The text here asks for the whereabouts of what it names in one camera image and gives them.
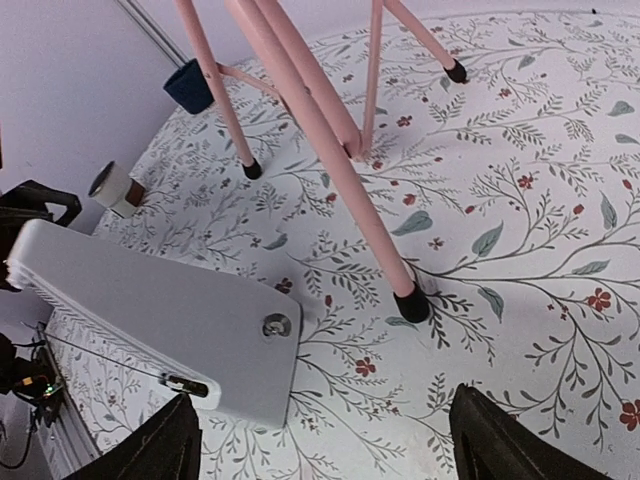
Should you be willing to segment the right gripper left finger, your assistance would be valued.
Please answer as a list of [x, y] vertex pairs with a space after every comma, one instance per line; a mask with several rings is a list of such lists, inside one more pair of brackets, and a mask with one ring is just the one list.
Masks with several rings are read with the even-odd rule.
[[68, 477], [197, 480], [201, 442], [191, 397], [178, 394], [117, 447]]

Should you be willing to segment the left aluminium post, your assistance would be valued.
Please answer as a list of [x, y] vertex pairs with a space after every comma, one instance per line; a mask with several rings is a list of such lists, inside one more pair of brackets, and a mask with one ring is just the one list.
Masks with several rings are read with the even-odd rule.
[[140, 1], [116, 0], [116, 3], [175, 67], [181, 67], [187, 63], [187, 56], [162, 29], [159, 23], [152, 18]]

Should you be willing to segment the white metronome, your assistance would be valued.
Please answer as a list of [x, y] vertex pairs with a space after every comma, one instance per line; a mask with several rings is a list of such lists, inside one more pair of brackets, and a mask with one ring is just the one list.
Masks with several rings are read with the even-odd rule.
[[147, 359], [160, 392], [279, 429], [286, 422], [302, 309], [241, 276], [141, 254], [54, 223], [24, 224], [8, 282], [97, 325]]

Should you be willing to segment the dark blue cup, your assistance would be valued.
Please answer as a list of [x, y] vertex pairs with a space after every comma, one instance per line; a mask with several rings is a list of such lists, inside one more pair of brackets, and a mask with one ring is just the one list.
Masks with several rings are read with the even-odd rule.
[[163, 90], [191, 115], [203, 112], [214, 103], [214, 96], [196, 59], [177, 69], [166, 80]]

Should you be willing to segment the pink music stand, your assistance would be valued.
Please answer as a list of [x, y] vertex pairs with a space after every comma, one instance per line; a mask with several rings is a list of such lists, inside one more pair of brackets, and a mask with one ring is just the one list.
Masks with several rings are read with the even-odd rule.
[[389, 11], [434, 56], [454, 83], [466, 83], [464, 66], [455, 59], [400, 1], [371, 4], [369, 59], [364, 125], [357, 127], [305, 40], [276, 1], [229, 1], [236, 24], [271, 79], [266, 84], [215, 60], [194, 4], [176, 4], [196, 60], [236, 147], [246, 177], [256, 179], [261, 167], [240, 126], [223, 79], [239, 79], [280, 101], [298, 123], [339, 195], [358, 225], [389, 282], [400, 315], [408, 322], [426, 321], [431, 303], [409, 273], [351, 162], [363, 159], [373, 141], [383, 13]]

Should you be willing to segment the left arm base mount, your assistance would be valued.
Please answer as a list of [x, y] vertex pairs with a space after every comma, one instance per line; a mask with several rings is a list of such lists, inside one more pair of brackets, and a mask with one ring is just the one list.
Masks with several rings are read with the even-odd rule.
[[1, 394], [13, 393], [35, 408], [36, 420], [50, 427], [58, 418], [64, 384], [44, 340], [13, 343], [1, 335]]

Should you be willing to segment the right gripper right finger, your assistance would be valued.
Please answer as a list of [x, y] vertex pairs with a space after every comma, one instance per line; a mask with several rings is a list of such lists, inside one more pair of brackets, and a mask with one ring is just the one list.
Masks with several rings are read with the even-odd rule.
[[474, 387], [457, 386], [449, 424], [460, 479], [608, 478], [541, 440]]

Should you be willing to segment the paper coffee cup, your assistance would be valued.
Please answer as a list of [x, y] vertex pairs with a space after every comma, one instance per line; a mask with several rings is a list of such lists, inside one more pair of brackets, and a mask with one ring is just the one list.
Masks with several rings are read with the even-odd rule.
[[92, 182], [88, 196], [121, 218], [130, 218], [142, 205], [145, 187], [116, 162], [110, 161]]

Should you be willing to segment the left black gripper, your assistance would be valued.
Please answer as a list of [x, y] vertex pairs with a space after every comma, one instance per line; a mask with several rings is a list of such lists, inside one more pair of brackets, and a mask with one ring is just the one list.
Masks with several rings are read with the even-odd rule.
[[[54, 219], [47, 205], [65, 208]], [[52, 221], [58, 225], [70, 225], [82, 212], [78, 196], [27, 180], [1, 195], [1, 289], [14, 290], [7, 281], [6, 260], [24, 224], [33, 219]]]

